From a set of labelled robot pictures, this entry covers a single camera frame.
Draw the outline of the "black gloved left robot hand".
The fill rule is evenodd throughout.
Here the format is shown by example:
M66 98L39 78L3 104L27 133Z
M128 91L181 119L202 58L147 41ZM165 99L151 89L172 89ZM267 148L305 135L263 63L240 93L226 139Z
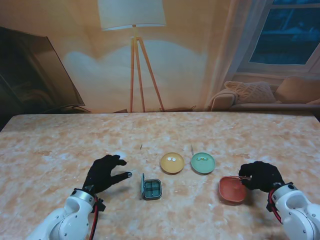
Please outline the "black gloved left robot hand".
M131 172L124 172L111 176L112 170L117 166L125 166L127 162L119 155L105 155L97 159L90 167L84 184L83 190L90 192L92 195L101 193L121 181L132 177Z

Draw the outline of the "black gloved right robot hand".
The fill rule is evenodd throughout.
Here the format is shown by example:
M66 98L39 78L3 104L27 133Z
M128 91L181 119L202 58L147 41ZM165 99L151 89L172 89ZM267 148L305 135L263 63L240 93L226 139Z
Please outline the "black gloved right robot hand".
M249 190L261 190L269 193L271 190L285 185L285 182L278 168L272 164L255 161L252 163L243 164L238 172L242 179L241 183Z

